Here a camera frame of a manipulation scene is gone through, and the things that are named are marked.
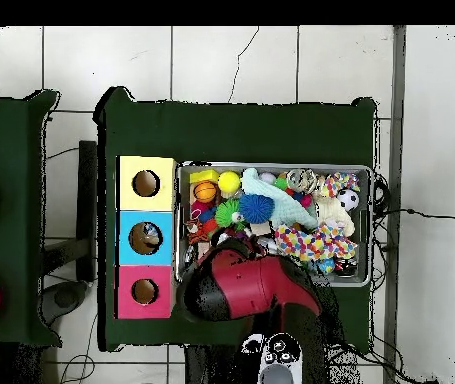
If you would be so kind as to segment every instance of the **yellow ball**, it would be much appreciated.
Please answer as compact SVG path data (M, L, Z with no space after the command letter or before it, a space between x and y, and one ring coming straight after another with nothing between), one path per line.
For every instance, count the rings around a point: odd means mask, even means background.
M220 191L227 194L233 194L241 185L239 175L233 171L225 171L218 178L218 187Z

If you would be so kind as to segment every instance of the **blue spiky ball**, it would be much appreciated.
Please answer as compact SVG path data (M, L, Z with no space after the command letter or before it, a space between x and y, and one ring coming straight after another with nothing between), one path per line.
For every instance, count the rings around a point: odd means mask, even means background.
M250 224L269 221L274 207L273 199L259 194L246 194L239 199L239 213Z

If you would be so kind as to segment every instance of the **white wall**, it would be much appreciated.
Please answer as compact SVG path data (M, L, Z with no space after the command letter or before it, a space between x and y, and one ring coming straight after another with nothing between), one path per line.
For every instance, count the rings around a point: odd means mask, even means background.
M408 26L402 207L455 215L455 27ZM398 348L455 384L455 221L402 214Z

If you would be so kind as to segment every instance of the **green table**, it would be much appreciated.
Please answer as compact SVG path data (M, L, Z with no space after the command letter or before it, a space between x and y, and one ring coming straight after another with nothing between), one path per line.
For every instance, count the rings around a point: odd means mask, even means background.
M56 333L40 320L42 142L54 91L0 98L0 342L50 346Z
M174 308L168 320L113 319L115 226L114 172L119 155L162 156L176 161L360 164L373 166L375 104L319 103L282 106L134 102L112 87L98 103L98 233L100 347L118 344L225 344L239 342L244 320L190 323ZM346 341L369 349L369 285L334 289Z

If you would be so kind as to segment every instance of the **toy bin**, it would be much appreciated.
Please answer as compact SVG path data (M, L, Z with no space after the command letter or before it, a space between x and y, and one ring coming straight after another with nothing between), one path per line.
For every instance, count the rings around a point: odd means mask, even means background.
M357 270L352 277L342 277L334 273L328 274L326 279L332 287L362 287L371 280L372 269L372 239L373 227L370 219L373 211L374 177L370 168L361 165L316 165L316 164L275 164L275 163L239 163L239 162L212 162L207 165L193 165L185 162L179 166L176 178L180 199L179 209L176 212L176 278L180 280L185 271L185 255L188 249L185 222L190 219L190 174L206 170L214 170L218 174L224 171L234 171L240 176L247 168L256 168L258 173L270 172L279 175L295 168L312 169L316 174L327 175L335 172L355 174L359 179L360 192L358 206L349 212L355 232L350 240L357 244L355 259ZM314 283L325 284L325 277L311 273Z

